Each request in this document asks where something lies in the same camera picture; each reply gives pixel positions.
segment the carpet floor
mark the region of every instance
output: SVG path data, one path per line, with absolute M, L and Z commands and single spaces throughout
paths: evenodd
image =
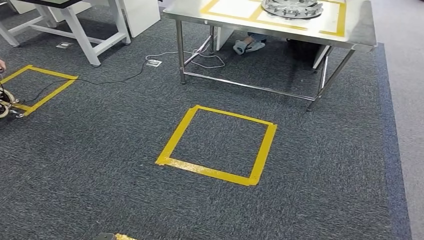
M 2 22 L 10 28 L 35 15 Z M 79 16 L 91 37 L 116 30 L 102 7 Z M 190 23 L 183 28 L 187 51 L 209 31 Z M 34 31 L 17 37 L 20 48 L 0 39 L 0 53 L 8 73 L 31 64 L 102 83 L 137 74 L 146 55 L 175 51 L 175 35 L 174 21 L 164 18 L 131 45 L 103 53 L 99 68 L 86 61 L 76 41 Z M 319 74 L 293 56 L 290 44 L 270 37 L 265 48 L 239 56 L 231 43 L 244 36 L 233 34 L 218 53 L 226 67 L 208 74 L 316 92 Z M 56 48 L 60 42 L 74 45 Z M 146 66 L 125 83 L 76 81 L 29 117 L 0 120 L 0 238 L 90 240 L 110 232 L 140 240 L 394 239 L 376 52 L 357 53 L 313 112 L 306 112 L 307 101 L 273 93 L 192 77 L 181 85 L 176 54 L 157 57 L 159 67 Z M 345 53 L 333 51 L 329 71 Z M 188 69 L 206 72 L 192 64 Z M 30 100 L 57 80 L 28 71 L 4 87 Z M 57 87 L 52 84 L 38 100 Z M 194 105 L 278 125 L 258 185 L 155 164 Z M 172 157 L 248 176 L 264 133 L 262 124 L 199 111 Z

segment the table top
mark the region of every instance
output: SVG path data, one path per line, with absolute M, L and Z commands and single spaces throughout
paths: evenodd
M 81 2 L 82 0 L 18 0 L 18 1 L 64 9 L 73 4 Z
M 322 15 L 287 19 L 264 11 L 261 0 L 175 0 L 164 10 L 175 20 L 249 31 L 369 52 L 377 46 L 370 0 L 320 0 Z

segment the yellow object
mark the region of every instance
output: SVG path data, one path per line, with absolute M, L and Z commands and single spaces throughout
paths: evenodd
M 254 22 L 254 23 L 280 26 L 280 27 L 289 28 L 289 29 L 297 29 L 297 30 L 304 30 L 304 31 L 308 30 L 308 28 L 303 27 L 303 26 L 296 26 L 296 25 L 291 25 L 291 24 L 283 24 L 283 23 L 277 23 L 277 22 L 271 22 L 271 21 L 258 20 L 259 15 L 263 11 L 262 6 L 259 6 L 252 13 L 252 15 L 249 16 L 249 17 L 240 17 L 240 16 L 233 16 L 233 15 L 228 15 L 228 14 L 221 14 L 221 13 L 217 13 L 217 12 L 212 12 L 211 9 L 219 1 L 220 0 L 211 0 L 208 4 L 206 4 L 200 10 L 200 12 L 202 14 L 209 14 L 209 15 L 238 19 L 238 20 L 244 20 L 244 21 L 249 21 L 249 22 Z M 258 3 L 262 2 L 262 0 L 249 0 L 249 1 L 258 2 Z M 331 35 L 331 36 L 337 36 L 337 37 L 344 37 L 345 36 L 345 22 L 346 22 L 346 3 L 338 2 L 338 1 L 332 1 L 332 0 L 320 0 L 320 1 L 321 2 L 328 2 L 328 3 L 332 3 L 332 4 L 338 4 L 339 5 L 339 9 L 338 9 L 339 14 L 338 14 L 338 18 L 337 18 L 337 30 L 336 30 L 336 32 L 320 30 L 319 33 Z
M 63 74 L 63 73 L 60 73 L 60 72 L 50 71 L 50 70 L 34 67 L 32 65 L 27 65 L 27 66 L 19 69 L 18 71 L 12 73 L 8 77 L 4 78 L 0 83 L 4 84 L 7 81 L 17 77 L 19 74 L 25 72 L 26 70 L 32 70 L 32 71 L 36 71 L 36 72 L 39 72 L 39 73 L 42 73 L 42 74 L 47 74 L 47 75 L 53 75 L 53 76 L 56 76 L 56 77 L 64 78 L 65 80 L 68 80 L 68 81 L 66 81 L 64 84 L 62 84 L 56 90 L 49 93 L 47 96 L 45 96 L 43 99 L 41 99 L 39 102 L 35 103 L 32 106 L 26 106 L 26 105 L 22 105 L 22 104 L 13 104 L 13 107 L 18 108 L 18 109 L 22 109 L 22 110 L 25 111 L 23 113 L 24 116 L 30 115 L 32 112 L 37 110 L 39 107 L 41 107 L 47 101 L 52 99 L 58 93 L 62 92 L 64 89 L 69 87 L 69 85 L 71 85 L 73 82 L 75 82 L 76 79 L 78 79 L 78 76 L 67 75 L 67 74 Z
M 120 233 L 115 234 L 115 237 L 116 237 L 116 240 L 137 240 L 135 238 L 132 238 L 132 237 L 129 237 L 127 235 L 120 234 Z
M 192 164 L 192 163 L 171 158 L 171 154 L 174 151 L 175 147 L 177 146 L 178 141 L 183 136 L 184 131 L 187 129 L 193 117 L 195 116 L 197 110 L 199 109 L 218 113 L 218 114 L 225 114 L 228 116 L 233 116 L 236 118 L 246 119 L 249 121 L 268 125 L 262 140 L 262 144 L 260 145 L 259 152 L 256 156 L 253 169 L 249 177 L 244 177 L 244 176 L 239 176 L 239 175 L 235 175 L 228 172 L 218 171 L 208 167 L 204 167 L 204 166 L 200 166 L 200 165 L 196 165 L 196 164 Z M 163 149 L 162 153 L 159 155 L 155 163 L 158 165 L 173 166 L 179 169 L 184 169 L 190 172 L 202 174 L 205 176 L 209 176 L 209 177 L 213 177 L 213 178 L 217 178 L 217 179 L 221 179 L 221 180 L 225 180 L 228 182 L 241 184 L 245 186 L 256 185 L 258 184 L 259 179 L 261 178 L 262 170 L 264 169 L 268 152 L 270 151 L 270 147 L 273 142 L 273 138 L 276 133 L 276 130 L 277 130 L 277 125 L 269 121 L 264 121 L 264 120 L 256 119 L 253 117 L 240 115 L 237 113 L 232 113 L 228 111 L 222 111 L 218 109 L 196 105 L 190 108 L 185 114 L 185 116 L 182 118 L 181 122 L 175 129 L 174 133 L 172 134 L 171 138 L 169 139 L 168 143 L 166 144 L 165 148 Z

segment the wheel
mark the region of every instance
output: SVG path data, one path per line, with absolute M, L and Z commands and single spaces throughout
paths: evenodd
M 0 102 L 0 119 L 6 117 L 9 114 L 8 106 Z
M 0 88 L 0 100 L 10 104 L 13 104 L 16 101 L 15 97 L 10 91 L 2 88 Z

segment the person's foot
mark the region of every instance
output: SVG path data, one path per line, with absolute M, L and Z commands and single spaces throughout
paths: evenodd
M 252 43 L 250 43 L 247 48 L 245 49 L 246 53 L 251 53 L 254 51 L 258 51 L 259 49 L 265 47 L 265 43 L 260 42 L 260 41 L 254 41 Z
M 236 40 L 234 46 L 232 46 L 232 49 L 234 49 L 238 55 L 242 55 L 245 53 L 247 46 L 248 45 L 244 41 Z

